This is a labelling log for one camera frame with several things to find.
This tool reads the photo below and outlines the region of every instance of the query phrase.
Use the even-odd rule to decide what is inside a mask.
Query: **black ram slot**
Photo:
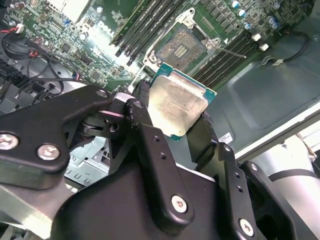
[[[173,2],[173,5],[168,7],[165,11],[165,14],[161,16],[158,22],[150,29],[148,35],[143,38],[143,40],[139,40],[139,45],[136,46],[130,54],[130,60],[127,65],[131,65],[136,57],[139,55],[141,50],[146,46],[146,44],[156,36],[158,31],[165,25],[166,22],[172,17],[173,13],[179,8],[179,6],[184,2],[184,0],[176,0]]]
[[[251,50],[251,52],[249,52],[250,55],[253,55],[256,51],[255,50]],[[241,64],[243,64],[245,62],[245,60],[241,60],[241,61],[237,61],[235,62],[231,68],[232,69],[237,69],[239,66],[241,66]],[[211,84],[209,84],[208,88],[214,88],[217,84],[219,84],[221,81],[223,81],[225,79],[226,76],[228,76],[229,74],[231,74],[232,71],[226,71],[223,73],[223,75],[221,75],[219,78],[217,78],[215,81],[213,81]]]
[[[239,41],[237,44],[235,44],[230,51],[235,52],[235,53],[239,53],[241,49],[245,48],[247,45],[250,45],[251,43],[247,42],[246,39],[243,39],[241,41]],[[207,68],[207,70],[205,72],[203,72],[200,76],[198,76],[196,79],[205,79],[207,74],[212,73],[213,69],[219,67],[220,65],[225,64],[226,62],[228,62],[231,58],[239,58],[238,56],[234,56],[230,53],[227,52],[221,52],[220,56],[217,55],[214,59],[216,61],[212,62],[212,64],[210,64]]]
[[[249,47],[244,49],[244,51],[241,51],[242,54],[245,54],[247,56],[251,56],[256,51],[255,48]],[[215,70],[207,76],[206,80],[203,81],[203,84],[206,86],[211,86],[213,82],[220,82],[225,76],[232,73],[234,69],[236,69],[235,65],[242,64],[245,62],[245,58],[233,58],[227,62],[224,66],[221,66],[221,68]]]
[[[151,11],[153,11],[161,2],[162,0],[153,0],[150,2],[146,9],[140,15],[135,17],[133,25],[127,30],[127,32],[123,35],[118,35],[111,44],[121,46],[128,43],[133,35],[139,30],[141,25],[145,23],[148,17],[150,17]]]
[[[240,43],[243,41],[248,40],[248,32],[243,31],[235,40],[233,40],[225,49],[234,51],[234,48],[236,48]],[[198,79],[200,78],[206,71],[208,71],[211,68],[211,64],[217,62],[218,59],[224,57],[227,53],[220,52],[215,56],[210,62],[208,62],[207,65],[205,65],[197,74],[193,76],[193,78]]]
[[[155,10],[158,9],[159,5],[161,4],[162,0],[153,0],[148,7],[143,11],[143,13],[139,16],[139,18],[135,21],[132,27],[126,32],[123,36],[120,45],[126,46],[129,41],[135,37],[136,32],[146,23],[146,21],[152,17],[152,14]]]
[[[250,49],[252,48],[252,44],[250,42],[246,42],[246,44],[241,44],[240,46],[238,46],[237,49],[235,49],[234,51],[238,54],[243,54],[245,52],[246,49]],[[238,57],[238,56],[234,56],[232,54],[227,53],[227,55],[225,55],[224,57],[220,58],[220,61],[215,62],[214,64],[212,64],[211,68],[202,75],[202,77],[200,78],[200,80],[203,82],[203,84],[206,83],[206,79],[208,78],[208,76],[211,76],[214,72],[218,71],[220,68],[223,68],[225,65],[227,65],[232,59],[239,59],[243,57]]]
[[[138,32],[134,34],[134,37],[128,42],[128,44],[125,46],[125,54],[128,56],[131,52],[131,50],[139,44],[141,39],[145,37],[145,35],[148,35],[148,32],[152,27],[159,22],[162,15],[166,13],[167,8],[172,7],[173,3],[171,0],[165,0],[157,9],[154,10],[151,17],[147,19],[147,22],[141,28]]]

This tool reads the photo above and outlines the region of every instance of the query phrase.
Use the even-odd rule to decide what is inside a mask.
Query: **wire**
[[[283,63],[289,63],[292,62],[293,60],[296,60],[298,57],[300,57],[305,50],[308,48],[308,46],[310,45],[310,37],[308,34],[301,32],[301,31],[287,31],[286,32],[289,36],[295,36],[295,37],[303,37],[304,38],[304,43],[302,45],[302,47],[300,48],[300,50],[294,54],[291,57],[288,58],[284,58],[284,59],[275,59],[275,58],[270,58],[269,61],[271,61],[273,63],[274,66],[283,64]]]

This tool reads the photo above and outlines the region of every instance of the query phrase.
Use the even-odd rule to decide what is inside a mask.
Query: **capacitor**
[[[274,10],[278,10],[280,8],[280,3],[276,2],[275,4],[273,4],[273,9]]]
[[[245,10],[240,9],[240,10],[238,11],[238,16],[239,16],[239,17],[244,17],[245,15],[246,15],[246,11],[245,11]]]
[[[97,12],[98,14],[101,14],[103,11],[104,11],[104,9],[103,9],[102,6],[98,6],[98,7],[96,8],[96,12]]]
[[[16,8],[16,9],[23,9],[25,7],[26,7],[26,4],[23,1],[18,1],[16,3],[14,3],[14,8]]]
[[[238,1],[232,1],[231,2],[231,7],[236,9],[237,7],[239,7],[240,3]]]
[[[268,16],[267,18],[266,18],[266,21],[269,23],[269,24],[274,24],[274,23],[276,23],[276,18],[274,17],[274,16]]]
[[[251,29],[251,24],[250,24],[250,23],[245,22],[245,23],[244,23],[244,29],[246,29],[246,30],[250,30],[250,29]]]
[[[80,34],[80,39],[82,40],[82,41],[84,41],[84,40],[86,40],[87,39],[87,37],[88,37],[89,35],[88,35],[88,33],[87,32],[83,32],[83,33],[81,33]]]
[[[14,20],[10,20],[8,24],[10,27],[15,27],[17,25],[17,23]]]
[[[275,22],[274,24],[271,25],[272,29],[277,29],[279,28],[279,24],[277,22]]]

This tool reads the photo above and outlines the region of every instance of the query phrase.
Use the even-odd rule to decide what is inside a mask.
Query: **label sticker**
[[[227,134],[223,135],[222,137],[219,138],[219,142],[225,143],[225,144],[229,144],[233,141],[233,138],[230,134],[230,132],[228,132]]]

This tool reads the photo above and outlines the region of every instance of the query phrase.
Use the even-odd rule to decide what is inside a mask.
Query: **microchip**
[[[80,58],[81,58],[82,62],[84,62],[87,65],[90,65],[90,63],[92,62],[92,60],[85,55],[82,55]]]
[[[207,9],[209,12],[211,12],[215,8],[215,4],[213,2],[210,2],[205,9]]]
[[[215,8],[215,9],[211,12],[211,16],[216,17],[219,13],[220,13],[220,10],[219,10],[218,8]]]
[[[225,19],[222,23],[221,23],[221,27],[225,28],[226,26],[229,25],[229,21],[227,19]]]
[[[67,43],[64,43],[61,47],[62,52],[65,52],[65,53],[68,53],[70,49],[71,47]]]
[[[220,14],[220,15],[217,16],[215,19],[216,19],[216,21],[217,21],[218,23],[221,23],[221,22],[225,19],[225,16],[223,16],[222,14]]]
[[[86,24],[88,24],[91,28],[95,25],[95,22],[94,21],[92,21],[91,19],[88,19],[87,21],[86,21]]]
[[[185,25],[182,25],[155,55],[158,59],[183,72],[206,52],[207,49],[201,41]]]
[[[99,78],[101,77],[101,75],[99,73],[97,73],[96,71],[94,71],[92,74],[91,74],[91,78],[94,79],[94,80],[98,80]]]
[[[228,34],[228,33],[230,33],[233,29],[234,29],[234,26],[229,25],[229,26],[225,29],[225,32]]]

